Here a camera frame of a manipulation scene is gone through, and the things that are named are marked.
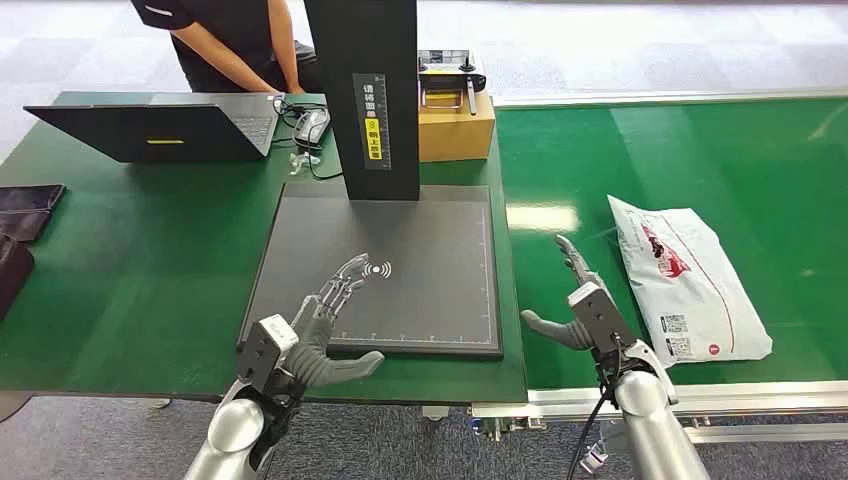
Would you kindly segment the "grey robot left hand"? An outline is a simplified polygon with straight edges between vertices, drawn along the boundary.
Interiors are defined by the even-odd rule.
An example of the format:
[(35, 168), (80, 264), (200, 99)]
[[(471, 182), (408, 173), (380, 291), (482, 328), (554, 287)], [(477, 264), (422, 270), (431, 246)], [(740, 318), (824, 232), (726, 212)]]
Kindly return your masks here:
[(321, 387), (366, 378), (383, 363), (385, 356), (379, 351), (353, 360), (334, 360), (327, 354), (341, 310), (366, 283), (363, 269), (368, 260), (366, 253), (352, 257), (317, 292), (304, 297), (292, 324), (299, 341), (283, 361), (283, 368), (301, 384)]

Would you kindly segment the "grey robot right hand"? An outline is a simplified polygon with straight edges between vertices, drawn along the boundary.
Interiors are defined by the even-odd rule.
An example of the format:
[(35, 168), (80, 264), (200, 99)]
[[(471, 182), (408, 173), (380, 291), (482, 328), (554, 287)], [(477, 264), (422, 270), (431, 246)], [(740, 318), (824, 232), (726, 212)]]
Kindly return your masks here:
[[(562, 234), (555, 234), (554, 241), (564, 255), (564, 264), (574, 273), (579, 287), (586, 283), (592, 283), (608, 292), (604, 281), (590, 269), (582, 254), (569, 239)], [(579, 319), (568, 323), (556, 323), (542, 319), (530, 309), (522, 310), (519, 315), (535, 332), (572, 350), (585, 351), (594, 346), (588, 329)]]

